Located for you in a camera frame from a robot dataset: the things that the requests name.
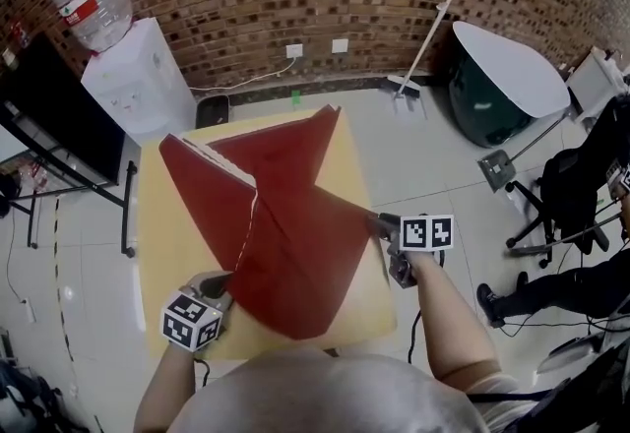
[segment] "red fabric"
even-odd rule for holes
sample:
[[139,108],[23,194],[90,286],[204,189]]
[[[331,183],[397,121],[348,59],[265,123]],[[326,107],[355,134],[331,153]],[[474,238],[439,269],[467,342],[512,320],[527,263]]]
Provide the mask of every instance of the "red fabric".
[[[297,340],[328,330],[370,236],[369,211],[314,186],[338,116],[327,107],[307,120],[210,144],[254,175],[258,189],[252,229],[227,289],[258,321]],[[175,185],[220,265],[234,270],[251,190],[199,155],[175,151],[172,141],[160,151]],[[202,171],[203,179],[194,179]],[[229,202],[221,197],[225,189]]]

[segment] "red label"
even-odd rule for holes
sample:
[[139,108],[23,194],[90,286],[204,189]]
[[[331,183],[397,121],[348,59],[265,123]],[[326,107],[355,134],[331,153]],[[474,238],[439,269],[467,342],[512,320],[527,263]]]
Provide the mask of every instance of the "red label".
[[75,26],[96,11],[98,11],[98,3],[96,3],[96,0],[87,0],[74,12],[65,17],[64,20],[68,26]]

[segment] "power outlet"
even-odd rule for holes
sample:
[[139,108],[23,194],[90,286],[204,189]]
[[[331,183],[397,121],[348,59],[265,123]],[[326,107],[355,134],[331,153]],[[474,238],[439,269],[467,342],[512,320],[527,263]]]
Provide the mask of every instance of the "power outlet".
[[286,58],[295,59],[303,55],[303,45],[300,44],[288,44],[286,46]]
[[347,52],[347,39],[333,39],[333,53],[346,53]]

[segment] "table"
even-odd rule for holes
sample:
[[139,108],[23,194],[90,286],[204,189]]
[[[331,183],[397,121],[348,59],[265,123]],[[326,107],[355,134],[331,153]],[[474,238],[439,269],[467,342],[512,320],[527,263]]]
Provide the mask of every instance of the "table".
[[[226,123],[185,134],[212,141],[293,120],[315,111],[299,111]],[[342,112],[316,184],[354,204],[371,209],[347,118]],[[173,290],[192,276],[221,267],[179,197],[158,151],[158,142],[142,148],[138,182],[140,283],[151,356],[159,357],[167,340],[159,331],[159,313]],[[291,340],[258,323],[238,305],[228,316],[227,332],[209,345],[206,358],[248,359],[265,350],[310,344],[324,349],[384,336],[396,328],[395,310],[380,242],[368,242],[354,279],[328,332],[312,340]]]

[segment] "black pants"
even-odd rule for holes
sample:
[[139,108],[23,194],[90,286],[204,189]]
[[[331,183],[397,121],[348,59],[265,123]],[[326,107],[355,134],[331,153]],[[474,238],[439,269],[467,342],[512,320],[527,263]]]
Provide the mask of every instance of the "black pants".
[[515,293],[496,300],[501,318],[533,314],[546,307],[560,307],[605,318],[630,294],[630,250],[622,251],[595,267],[573,269],[533,280]]

